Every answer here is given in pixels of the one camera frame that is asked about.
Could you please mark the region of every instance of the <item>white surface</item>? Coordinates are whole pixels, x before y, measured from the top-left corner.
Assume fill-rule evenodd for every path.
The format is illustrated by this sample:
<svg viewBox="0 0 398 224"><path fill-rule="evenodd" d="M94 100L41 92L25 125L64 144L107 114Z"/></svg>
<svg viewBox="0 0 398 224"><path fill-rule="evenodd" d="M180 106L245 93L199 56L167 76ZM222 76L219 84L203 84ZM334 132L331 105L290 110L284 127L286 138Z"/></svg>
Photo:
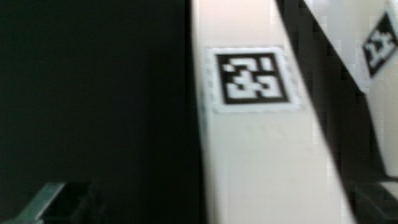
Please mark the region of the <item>white surface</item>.
<svg viewBox="0 0 398 224"><path fill-rule="evenodd" d="M368 95L386 171L389 176L398 177L398 58L395 53L372 80L361 55L361 45L386 11L393 15L393 26L398 31L398 1L334 0L329 1L327 7L320 4L325 0L306 0L306 2L316 20L324 23L324 31L334 48L336 42L343 45L340 56Z"/></svg>
<svg viewBox="0 0 398 224"><path fill-rule="evenodd" d="M206 50L276 45L304 107L221 113ZM354 224L272 0L194 0L194 52L210 224Z"/></svg>

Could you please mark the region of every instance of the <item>black and white square marker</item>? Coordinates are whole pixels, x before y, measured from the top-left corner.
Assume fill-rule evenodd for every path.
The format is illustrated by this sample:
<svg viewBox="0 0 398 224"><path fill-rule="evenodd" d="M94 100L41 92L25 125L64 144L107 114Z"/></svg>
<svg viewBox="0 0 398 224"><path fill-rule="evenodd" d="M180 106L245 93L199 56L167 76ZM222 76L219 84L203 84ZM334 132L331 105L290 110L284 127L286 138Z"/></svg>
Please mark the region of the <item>black and white square marker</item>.
<svg viewBox="0 0 398 224"><path fill-rule="evenodd" d="M210 81L219 112L299 109L283 49L210 49Z"/></svg>
<svg viewBox="0 0 398 224"><path fill-rule="evenodd" d="M398 40L395 28L391 24L389 14L386 13L363 45L366 65L372 77L377 75L380 68L384 67L391 59L396 48Z"/></svg>

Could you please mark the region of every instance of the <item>black square pattern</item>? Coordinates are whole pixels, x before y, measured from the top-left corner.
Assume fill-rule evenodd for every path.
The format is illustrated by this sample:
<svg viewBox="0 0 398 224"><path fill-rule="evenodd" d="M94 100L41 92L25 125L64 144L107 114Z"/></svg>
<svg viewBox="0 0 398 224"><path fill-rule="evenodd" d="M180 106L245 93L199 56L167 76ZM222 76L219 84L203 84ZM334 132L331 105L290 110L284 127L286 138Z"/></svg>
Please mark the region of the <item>black square pattern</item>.
<svg viewBox="0 0 398 224"><path fill-rule="evenodd" d="M290 102L279 64L274 53L217 54L228 105Z"/></svg>
<svg viewBox="0 0 398 224"><path fill-rule="evenodd" d="M393 53L396 51L396 46L396 34L391 25L389 14L386 13L363 45L372 77L375 76L382 66L391 59Z"/></svg>

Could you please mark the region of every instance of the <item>dark background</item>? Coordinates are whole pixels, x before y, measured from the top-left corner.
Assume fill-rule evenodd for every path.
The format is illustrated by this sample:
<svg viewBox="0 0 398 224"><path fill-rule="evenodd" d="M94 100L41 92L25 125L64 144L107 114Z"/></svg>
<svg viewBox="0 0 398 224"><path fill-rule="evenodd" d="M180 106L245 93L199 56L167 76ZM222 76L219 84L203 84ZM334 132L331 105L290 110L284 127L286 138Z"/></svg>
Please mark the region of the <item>dark background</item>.
<svg viewBox="0 0 398 224"><path fill-rule="evenodd" d="M0 221L48 181L94 179L109 223L201 222L187 7L0 1Z"/></svg>

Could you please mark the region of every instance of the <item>white border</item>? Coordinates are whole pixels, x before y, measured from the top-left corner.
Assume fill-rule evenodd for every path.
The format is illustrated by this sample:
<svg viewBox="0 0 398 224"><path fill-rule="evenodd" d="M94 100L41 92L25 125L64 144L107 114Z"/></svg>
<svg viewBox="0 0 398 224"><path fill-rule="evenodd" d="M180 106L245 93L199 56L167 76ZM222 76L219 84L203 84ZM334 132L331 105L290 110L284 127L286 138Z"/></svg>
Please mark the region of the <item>white border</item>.
<svg viewBox="0 0 398 224"><path fill-rule="evenodd" d="M252 54L252 53L274 53L276 61L281 71L283 84L286 89L286 95L290 102L284 103L263 103L263 104L240 104L231 105L224 103L222 98L222 88L221 88L221 74L219 74L219 65L217 65L217 54ZM297 89L293 85L293 77L288 69L288 63L284 60L283 48L279 46L267 47L247 47L247 48L208 48L208 66L206 66L206 78L205 78L205 87L210 88L212 93L212 107L215 112L221 113L249 113L249 112L281 112L281 111L297 111L302 109L302 104L299 100Z"/></svg>

